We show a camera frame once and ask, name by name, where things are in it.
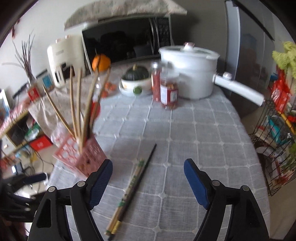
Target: refrigerator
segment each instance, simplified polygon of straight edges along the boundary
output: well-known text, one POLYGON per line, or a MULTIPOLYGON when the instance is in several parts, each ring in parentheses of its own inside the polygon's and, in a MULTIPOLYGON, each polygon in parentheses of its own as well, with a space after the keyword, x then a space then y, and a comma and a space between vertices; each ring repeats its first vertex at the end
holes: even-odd
MULTIPOLYGON (((265 94, 272 74, 274 23, 259 0, 225 1, 227 12, 227 72, 233 79, 265 94)), ((242 118, 257 105, 230 91, 225 94, 242 118)))

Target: chopsticks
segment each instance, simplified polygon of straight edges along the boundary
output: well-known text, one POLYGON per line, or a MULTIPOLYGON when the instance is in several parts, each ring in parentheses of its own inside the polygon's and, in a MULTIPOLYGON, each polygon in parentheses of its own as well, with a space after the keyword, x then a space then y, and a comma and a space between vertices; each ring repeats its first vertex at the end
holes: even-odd
POLYGON ((109 225, 107 227, 107 230, 105 232, 106 235, 110 235, 109 238, 108 238, 109 241, 113 240, 113 238, 114 238, 114 236, 115 236, 115 234, 117 232, 117 229, 119 228, 119 226, 120 226, 120 224, 121 224, 121 222, 122 222, 122 220, 124 218, 124 215, 125 215, 126 211, 128 210, 128 207, 129 207, 129 205, 130 205, 130 203, 131 203, 131 201, 133 199, 133 196, 135 195, 135 193, 136 193, 136 191, 137 191, 137 189, 138 189, 138 187, 140 185, 140 182, 141 182, 141 180, 142 180, 142 178, 143 178, 143 176, 145 174, 145 171, 147 170, 148 164, 152 159, 152 155, 153 155, 153 153, 155 151, 155 148, 156 148, 156 144, 154 145, 154 147, 153 147, 153 149, 152 149, 152 151, 151 151, 151 153, 149 155, 149 158, 148 158, 145 166, 142 168, 142 170, 140 170, 140 167, 138 165, 135 172, 134 172, 133 179, 131 180, 131 182, 130 182, 130 184, 128 186, 128 189, 125 192, 123 198, 121 199, 121 201, 120 201, 120 203, 118 205, 118 208, 116 209, 116 211, 115 211, 115 213, 114 213, 114 215, 113 215, 113 217, 112 217, 112 219, 111 219, 111 221, 110 221, 110 223, 109 223, 109 225))
POLYGON ((61 115, 60 111, 58 110, 57 106, 52 101, 52 98, 48 94, 48 91, 46 90, 45 86, 43 86, 43 89, 44 89, 45 94, 48 97, 49 102, 51 103, 52 107, 54 108, 57 116, 60 118, 61 122, 64 124, 64 126, 67 128, 67 130, 70 132, 70 134, 75 137, 75 134, 74 134, 73 130, 70 128, 70 126, 68 125, 68 123, 66 122, 66 120, 64 119, 64 117, 61 115))
POLYGON ((53 102, 52 98, 50 97, 47 89, 45 86, 43 86, 44 92, 46 93, 46 96, 49 99, 49 102, 51 103, 52 107, 54 108, 57 116, 60 118, 61 122, 64 124, 64 126, 67 128, 67 130, 70 132, 70 134, 76 139, 77 143, 79 144, 79 152, 82 153, 82 149, 84 144, 86 143, 86 139, 88 137, 88 130, 92 129, 93 122, 96 116, 97 108, 102 96, 102 92, 104 90, 105 83, 108 81, 110 76, 110 69, 107 70, 107 75, 104 78, 104 81, 102 83, 102 87, 100 89, 100 92, 98 94, 98 101, 95 104, 95 108, 93 112, 90 115, 91 112, 91 103, 92 103, 92 97, 94 93, 94 87, 98 79, 98 71, 96 70, 94 78, 91 82, 90 88, 89 88, 89 94, 87 96, 86 101, 86 109, 84 112, 84 117, 82 117, 83 126, 81 126, 81 110, 80 110, 80 88, 81 88, 81 75, 82 75, 82 69, 79 69, 78 72, 78 84, 77 84, 77 96, 76 96, 76 110, 74 108, 74 96, 73 96, 73 69, 70 68, 70 106, 71 106, 71 117, 73 122, 73 129, 69 126, 69 124, 66 122, 64 117, 61 115, 60 111, 58 110, 57 106, 53 102))
POLYGON ((89 94, 88 94, 87 101, 86 101, 86 109, 84 112, 84 125, 81 130, 81 139, 79 142, 80 153, 82 152, 83 145, 86 142, 86 134, 87 134, 87 129, 89 127, 89 118, 90 118, 89 115, 90 115, 90 111, 91 111, 91 101, 92 101, 92 96, 93 96, 93 92, 94 92, 94 87, 95 87, 96 81, 98 79, 98 75, 99 75, 99 73, 96 71, 95 77, 93 78, 93 81, 92 81, 91 86, 89 88, 89 94))
POLYGON ((77 82, 77 95, 76 95, 76 128, 77 128, 77 138, 81 138, 81 127, 80 127, 80 88, 81 88, 81 74, 82 70, 79 69, 78 72, 78 82, 77 82))
POLYGON ((71 115, 72 115, 72 122, 73 122, 73 129, 74 129, 74 135, 77 139, 77 124, 76 124, 76 116, 75 116, 75 110, 74 110, 74 98, 73 98, 73 70, 72 66, 70 67, 70 105, 71 105, 71 115))
POLYGON ((139 177, 139 174, 141 173, 143 167, 144 167, 144 160, 141 159, 133 173, 133 178, 131 179, 129 185, 128 185, 128 188, 126 190, 126 192, 124 193, 124 196, 122 197, 120 203, 118 204, 118 207, 117 209, 115 210, 112 218, 111 218, 111 221, 109 222, 107 228, 106 228, 106 231, 105 231, 105 234, 106 235, 110 235, 115 224, 116 224, 116 221, 118 220, 118 217, 119 217, 119 213, 121 212, 123 206, 124 206, 124 203, 126 202, 126 198, 129 196, 131 190, 132 190, 132 187, 133 185, 135 184, 135 181, 137 180, 137 178, 139 177))

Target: glass jar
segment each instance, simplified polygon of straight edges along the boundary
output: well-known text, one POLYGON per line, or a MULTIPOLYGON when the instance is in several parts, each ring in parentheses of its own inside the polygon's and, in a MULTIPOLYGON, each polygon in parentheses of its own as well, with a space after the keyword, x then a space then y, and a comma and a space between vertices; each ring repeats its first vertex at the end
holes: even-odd
POLYGON ((166 109, 175 109, 178 104, 178 79, 175 72, 162 73, 160 75, 160 101, 166 109))
POLYGON ((151 82, 152 82, 152 95, 153 100, 160 102, 160 73, 162 65, 160 62, 151 63, 151 82))

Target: pot lid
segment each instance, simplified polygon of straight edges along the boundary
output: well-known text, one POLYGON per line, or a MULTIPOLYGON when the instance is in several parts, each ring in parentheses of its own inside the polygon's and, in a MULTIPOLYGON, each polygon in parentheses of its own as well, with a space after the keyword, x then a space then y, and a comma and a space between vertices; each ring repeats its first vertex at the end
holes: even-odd
POLYGON ((159 49, 161 53, 176 54, 183 55, 194 58, 206 58, 211 60, 217 60, 219 58, 219 54, 204 48, 194 47, 194 43, 185 43, 184 46, 166 46, 159 49))

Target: dried branch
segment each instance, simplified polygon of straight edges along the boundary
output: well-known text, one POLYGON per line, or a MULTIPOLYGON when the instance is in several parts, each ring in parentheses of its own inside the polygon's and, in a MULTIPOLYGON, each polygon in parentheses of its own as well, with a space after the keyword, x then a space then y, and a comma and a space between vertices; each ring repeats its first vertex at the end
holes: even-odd
POLYGON ((19 64, 16 63, 3 63, 2 65, 15 65, 18 66, 26 72, 27 77, 31 81, 34 79, 34 76, 32 74, 32 69, 31 69, 31 49, 33 45, 33 40, 35 38, 35 35, 33 38, 31 38, 31 34, 29 34, 29 38, 27 41, 22 41, 22 55, 19 54, 15 43, 13 42, 13 46, 15 47, 15 58, 19 62, 19 64))
POLYGON ((17 66, 17 67, 20 67, 22 69, 24 69, 24 67, 20 64, 17 64, 17 63, 10 63, 10 62, 7 62, 7 63, 2 63, 2 65, 14 65, 14 66, 17 66))

